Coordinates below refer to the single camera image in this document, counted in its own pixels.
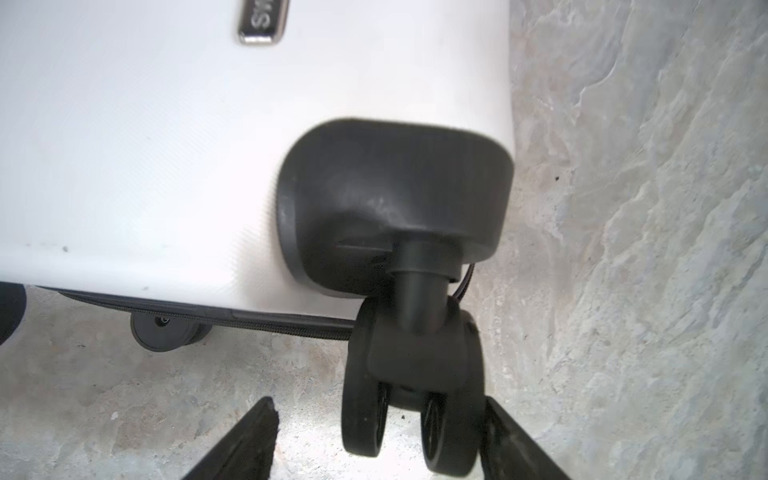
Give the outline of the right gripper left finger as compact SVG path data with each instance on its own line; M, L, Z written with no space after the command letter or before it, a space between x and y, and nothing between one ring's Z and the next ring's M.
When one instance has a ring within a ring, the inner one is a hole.
M278 432L273 399L263 397L183 479L269 479Z

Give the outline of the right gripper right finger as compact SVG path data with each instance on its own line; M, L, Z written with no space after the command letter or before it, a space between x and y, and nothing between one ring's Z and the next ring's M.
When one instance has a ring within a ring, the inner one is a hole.
M479 449L485 480L570 480L492 397L486 397Z

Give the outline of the white suitcase black lining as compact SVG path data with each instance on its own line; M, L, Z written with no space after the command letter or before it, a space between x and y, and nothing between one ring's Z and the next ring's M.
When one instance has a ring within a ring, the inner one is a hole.
M213 326L349 346L342 441L392 407L485 454L460 306L513 175L506 1L5 1L1 339L37 287L154 352Z

